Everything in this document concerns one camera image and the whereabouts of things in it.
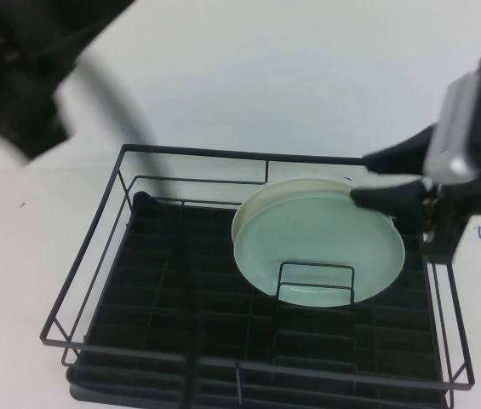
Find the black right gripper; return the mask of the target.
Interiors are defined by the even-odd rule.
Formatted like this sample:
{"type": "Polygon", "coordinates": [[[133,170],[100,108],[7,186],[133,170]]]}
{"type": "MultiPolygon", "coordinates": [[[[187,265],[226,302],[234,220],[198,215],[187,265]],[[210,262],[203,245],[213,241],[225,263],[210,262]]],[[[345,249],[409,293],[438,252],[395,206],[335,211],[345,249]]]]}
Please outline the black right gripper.
{"type": "MultiPolygon", "coordinates": [[[[434,124],[392,147],[363,156],[364,166],[377,174],[422,174],[434,124]]],[[[385,214],[423,214],[427,190],[421,180],[389,187],[356,187],[350,198],[365,209],[385,214]]],[[[442,186],[430,206],[427,241],[429,262],[451,262],[472,216],[481,216],[481,179],[442,186]]]]}

